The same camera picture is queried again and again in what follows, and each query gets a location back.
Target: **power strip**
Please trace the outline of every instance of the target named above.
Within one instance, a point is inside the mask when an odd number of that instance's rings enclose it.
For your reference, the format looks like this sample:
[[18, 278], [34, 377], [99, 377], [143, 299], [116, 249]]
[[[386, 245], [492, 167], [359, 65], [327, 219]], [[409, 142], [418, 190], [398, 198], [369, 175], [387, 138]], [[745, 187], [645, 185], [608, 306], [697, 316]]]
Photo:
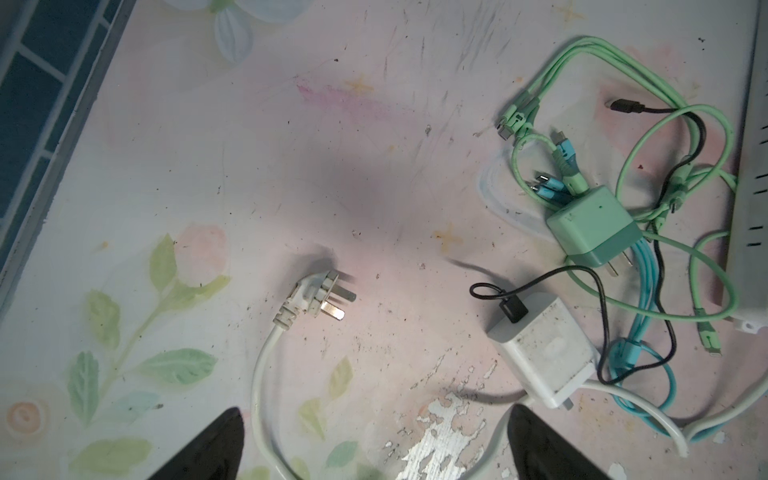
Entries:
[[740, 294], [733, 326], [747, 333], [768, 326], [768, 2], [761, 3], [727, 267]]

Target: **peeling paint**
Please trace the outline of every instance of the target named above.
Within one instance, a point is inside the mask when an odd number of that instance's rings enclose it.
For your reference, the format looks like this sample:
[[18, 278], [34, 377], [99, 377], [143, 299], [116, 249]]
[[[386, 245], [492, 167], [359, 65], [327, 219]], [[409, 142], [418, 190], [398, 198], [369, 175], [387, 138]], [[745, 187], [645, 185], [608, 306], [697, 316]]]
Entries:
[[[485, 420], [480, 421], [478, 428], [470, 435], [454, 430], [451, 427], [453, 419], [467, 414], [469, 402], [462, 401], [453, 393], [449, 393], [445, 399], [449, 401], [448, 406], [443, 406], [439, 399], [427, 406], [429, 417], [434, 416], [434, 419], [429, 420], [431, 423], [419, 442], [402, 457], [407, 464], [396, 480], [454, 480], [466, 472], [467, 466], [457, 465], [458, 457], [485, 428]], [[425, 419], [418, 417], [416, 420], [424, 422]], [[476, 462], [482, 453], [481, 447], [471, 463]]]
[[440, 368], [440, 365], [442, 364], [442, 360], [445, 358], [445, 354], [443, 353], [440, 358], [437, 359], [437, 364], [435, 364], [435, 368], [432, 369], [429, 373], [427, 373], [427, 377], [424, 379], [424, 383], [427, 383], [429, 379], [432, 378], [433, 375], [437, 373], [437, 369]]
[[497, 365], [498, 365], [498, 362], [494, 360], [493, 365], [491, 365], [491, 368], [488, 369], [488, 371], [482, 376], [482, 378], [486, 380], [491, 378], [491, 375], [493, 375], [493, 371], [496, 370]]
[[469, 383], [469, 375], [467, 375], [467, 378], [459, 382], [458, 386], [456, 387], [456, 392], [461, 392], [464, 389], [464, 387], [467, 386], [467, 383]]
[[613, 480], [627, 480], [627, 473], [619, 463], [611, 463], [611, 466], [608, 468], [608, 476]]

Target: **green leaf painting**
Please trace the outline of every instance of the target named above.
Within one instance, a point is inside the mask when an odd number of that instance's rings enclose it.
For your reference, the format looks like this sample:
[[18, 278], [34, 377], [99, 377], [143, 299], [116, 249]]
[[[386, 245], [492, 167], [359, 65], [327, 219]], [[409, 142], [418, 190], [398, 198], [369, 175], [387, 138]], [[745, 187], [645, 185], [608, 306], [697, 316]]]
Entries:
[[152, 392], [131, 392], [116, 400], [98, 417], [99, 420], [132, 423], [147, 410], [157, 405], [160, 396]]
[[176, 276], [174, 241], [167, 233], [152, 251], [149, 258], [149, 277], [158, 292], [165, 290]]
[[78, 454], [71, 469], [102, 475], [125, 476], [149, 455], [152, 444], [135, 437], [97, 440]]
[[384, 480], [384, 474], [371, 465], [357, 464], [357, 475], [355, 480]]
[[72, 412], [88, 426], [98, 407], [98, 361], [91, 352], [80, 352], [69, 369], [69, 403]]
[[344, 359], [339, 362], [339, 365], [331, 372], [331, 380], [328, 381], [328, 393], [332, 399], [338, 399], [344, 395], [346, 389], [349, 387], [349, 383], [352, 382], [352, 364], [349, 363], [349, 359]]
[[270, 470], [267, 467], [256, 467], [237, 474], [237, 480], [270, 480]]
[[326, 467], [346, 467], [355, 458], [357, 442], [341, 442], [328, 455]]
[[326, 420], [320, 399], [309, 399], [299, 407], [299, 422], [310, 433], [326, 439]]
[[310, 468], [306, 466], [306, 462], [301, 458], [293, 457], [290, 461], [290, 468], [299, 480], [310, 480]]
[[188, 286], [177, 280], [158, 309], [160, 311], [190, 309], [216, 295], [229, 282], [230, 278], [224, 275], [217, 276], [203, 286]]
[[216, 357], [198, 349], [179, 349], [158, 353], [144, 360], [138, 370], [142, 375], [161, 382], [191, 385], [209, 376], [216, 365]]
[[120, 345], [120, 306], [106, 293], [88, 293], [88, 324], [101, 345], [109, 350]]

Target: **pink stain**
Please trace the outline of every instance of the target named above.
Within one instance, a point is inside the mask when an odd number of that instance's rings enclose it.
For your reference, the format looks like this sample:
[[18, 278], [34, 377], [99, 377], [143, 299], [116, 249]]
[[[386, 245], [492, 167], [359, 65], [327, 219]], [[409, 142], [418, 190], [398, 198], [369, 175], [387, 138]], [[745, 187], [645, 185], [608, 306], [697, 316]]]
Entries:
[[354, 91], [326, 85], [313, 90], [303, 84], [296, 86], [307, 104], [323, 109], [338, 108], [354, 120], [383, 120], [389, 116], [389, 108], [380, 101], [365, 98]]
[[683, 58], [668, 43], [651, 47], [644, 53], [632, 46], [626, 47], [624, 51], [662, 78], [677, 78], [683, 74]]

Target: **white paint chip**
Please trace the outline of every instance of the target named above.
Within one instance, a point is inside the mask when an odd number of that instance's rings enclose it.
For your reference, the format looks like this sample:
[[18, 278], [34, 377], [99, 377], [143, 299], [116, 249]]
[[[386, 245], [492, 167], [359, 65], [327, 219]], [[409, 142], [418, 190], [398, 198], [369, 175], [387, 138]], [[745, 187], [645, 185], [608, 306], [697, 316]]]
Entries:
[[608, 476], [613, 480], [627, 480], [627, 473], [618, 463], [611, 463], [611, 467], [608, 468]]
[[496, 370], [497, 365], [498, 365], [498, 362], [494, 360], [493, 365], [491, 365], [491, 368], [488, 369], [488, 371], [482, 376], [482, 378], [486, 380], [491, 378], [491, 375], [493, 375], [493, 371]]
[[[424, 436], [401, 458], [407, 464], [397, 475], [396, 480], [414, 478], [421, 480], [455, 480], [466, 472], [467, 467], [464, 465], [457, 465], [456, 461], [451, 461], [447, 465], [441, 465], [442, 460], [447, 455], [450, 455], [451, 458], [459, 458], [469, 443], [476, 439], [485, 428], [485, 420], [480, 421], [477, 429], [469, 435], [465, 435], [460, 429], [454, 430], [451, 427], [453, 419], [456, 416], [467, 414], [469, 402], [464, 402], [453, 393], [449, 393], [445, 396], [445, 399], [451, 403], [449, 406], [443, 406], [440, 400], [436, 399], [427, 406], [429, 412], [427, 418], [417, 418], [420, 422], [425, 422], [426, 420], [426, 422], [431, 423], [424, 431]], [[432, 415], [435, 416], [435, 421], [429, 419], [429, 416]], [[441, 455], [433, 455], [435, 451], [440, 451]]]

